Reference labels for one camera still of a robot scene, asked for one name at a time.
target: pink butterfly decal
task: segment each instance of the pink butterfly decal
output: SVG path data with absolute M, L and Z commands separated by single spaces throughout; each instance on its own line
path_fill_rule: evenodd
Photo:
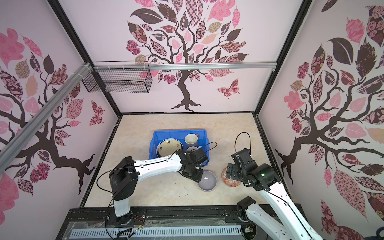
M 89 122 L 90 126 L 95 125 L 96 123 L 97 124 L 102 123 L 103 119 L 101 115 L 103 114 L 103 111 L 105 111 L 101 107 L 98 107 L 93 100 L 92 100 L 92 108 L 93 108 L 93 111 L 95 112 L 95 115 L 93 115 L 93 117 L 91 118 L 91 121 Z
M 232 82 L 231 86 L 229 88 L 218 88 L 217 90 L 221 93 L 224 93 L 224 96 L 229 99 L 229 96 L 235 93 L 239 93 L 239 88 L 237 85 L 239 85 L 239 79 L 236 79 Z

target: plate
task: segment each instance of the plate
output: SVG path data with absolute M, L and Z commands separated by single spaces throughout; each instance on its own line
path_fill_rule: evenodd
M 168 138 L 159 143 L 156 148 L 157 157 L 165 157 L 171 155 L 176 150 L 183 149 L 181 142 L 174 138 Z

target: mug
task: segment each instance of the mug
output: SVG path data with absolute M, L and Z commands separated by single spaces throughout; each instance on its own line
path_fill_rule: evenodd
M 197 147 L 199 145 L 199 143 L 197 142 L 199 137 L 200 137 L 199 134 L 196 135 L 193 133 L 186 135 L 184 138 L 184 141 L 185 141 L 187 148 L 192 147 L 192 146 Z
M 189 148 L 187 149 L 187 151 L 192 151 L 192 152 L 195 152 L 195 151 L 197 151 L 197 150 L 198 150 L 198 148 L 195 147 L 195 146 L 189 147 Z

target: wallpaper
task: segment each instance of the wallpaper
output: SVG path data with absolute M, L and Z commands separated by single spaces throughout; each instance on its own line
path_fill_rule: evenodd
M 315 2 L 261 112 L 289 190 L 325 239 L 383 226 L 383 30 L 380 1 Z
M 94 61 L 148 61 L 151 65 L 275 61 L 300 3 L 114 0 L 90 10 L 87 1 L 61 2 Z M 285 21 L 271 18 L 265 9 L 273 9 Z M 91 28 L 84 16 L 94 19 Z M 96 36 L 99 29 L 103 34 Z M 111 94 L 122 112 L 254 111 L 270 71 L 151 70 L 149 94 Z M 140 80 L 147 74 L 138 75 Z
M 11 21 L 10 14 L 20 17 Z M 82 60 L 45 1 L 13 1 L 0 18 L 4 148 Z M 101 93 L 76 85 L 0 176 L 1 239 L 56 237 L 69 208 L 79 205 L 116 120 Z

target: bowl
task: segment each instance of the bowl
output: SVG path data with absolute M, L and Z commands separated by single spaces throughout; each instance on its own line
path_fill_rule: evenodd
M 168 138 L 159 143 L 156 148 L 156 154 L 157 157 L 165 157 L 180 149 L 183 149 L 183 145 L 179 140 Z
M 221 180 L 223 180 L 223 182 L 229 186 L 229 187 L 237 187 L 241 184 L 241 182 L 239 181 L 236 181 L 236 180 L 233 180 L 233 179 L 230 179 L 230 178 L 226 178 L 225 177 L 225 174 L 227 173 L 227 168 L 224 168 L 223 171 L 221 172 Z
M 210 192 L 215 189 L 217 185 L 217 178 L 213 172 L 204 170 L 201 181 L 198 182 L 197 185 L 204 192 Z

